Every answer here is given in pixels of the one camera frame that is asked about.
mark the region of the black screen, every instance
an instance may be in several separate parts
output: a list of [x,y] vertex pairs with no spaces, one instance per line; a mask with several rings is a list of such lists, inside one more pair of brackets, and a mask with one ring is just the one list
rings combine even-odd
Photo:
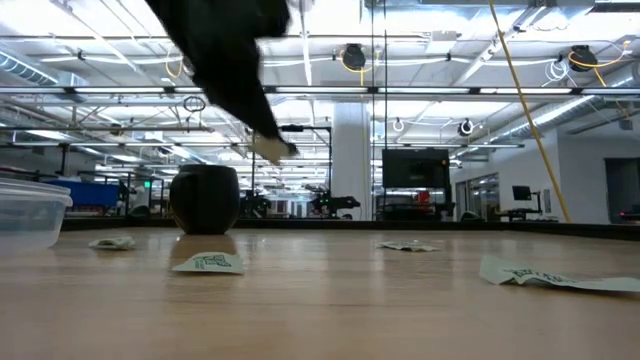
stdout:
[[513,200],[515,201],[529,201],[531,200],[531,188],[528,186],[514,186],[513,187]]
[[449,151],[383,150],[385,188],[445,188],[449,186]]

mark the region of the black mug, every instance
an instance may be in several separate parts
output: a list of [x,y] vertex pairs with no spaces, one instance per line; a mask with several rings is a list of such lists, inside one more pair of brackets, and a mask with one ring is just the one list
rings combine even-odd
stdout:
[[171,182],[174,219],[187,234],[221,235],[240,210],[236,170],[217,165],[184,165]]

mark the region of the paper scrap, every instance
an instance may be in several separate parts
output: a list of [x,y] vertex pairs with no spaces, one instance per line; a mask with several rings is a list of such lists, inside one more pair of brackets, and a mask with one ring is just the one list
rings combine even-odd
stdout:
[[136,244],[130,236],[119,238],[100,239],[89,243],[89,247],[101,250],[131,250]]
[[536,271],[526,265],[502,260],[492,255],[485,255],[482,258],[480,277],[496,285],[509,282],[515,282],[519,285],[544,283],[585,290],[640,292],[640,279],[605,278],[580,281],[562,275]]
[[402,251],[438,251],[437,247],[424,245],[416,241],[409,242],[397,242],[397,241],[385,241],[380,243],[380,247],[394,249],[394,250],[402,250]]
[[172,270],[244,274],[244,265],[240,255],[230,255],[220,252],[203,252],[193,255],[183,264],[174,266]]

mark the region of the table surface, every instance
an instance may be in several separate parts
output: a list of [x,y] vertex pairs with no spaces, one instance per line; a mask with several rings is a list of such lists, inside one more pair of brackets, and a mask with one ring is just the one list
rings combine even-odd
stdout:
[[[89,249],[130,235],[136,249]],[[379,249],[420,240],[431,253]],[[245,275],[169,269],[239,253]],[[640,278],[640,243],[514,232],[173,229],[64,233],[0,259],[0,358],[632,359],[640,296],[492,285],[484,254],[576,278]]]

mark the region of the container lid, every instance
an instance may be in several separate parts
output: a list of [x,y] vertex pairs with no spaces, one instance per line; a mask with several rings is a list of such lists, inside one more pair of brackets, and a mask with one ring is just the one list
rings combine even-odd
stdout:
[[34,181],[24,181],[15,179],[0,178],[0,189],[28,190],[45,194],[71,194],[71,189],[62,186],[43,184]]
[[73,205],[71,197],[65,194],[0,187],[0,202],[4,201],[57,201],[63,203],[67,207]]

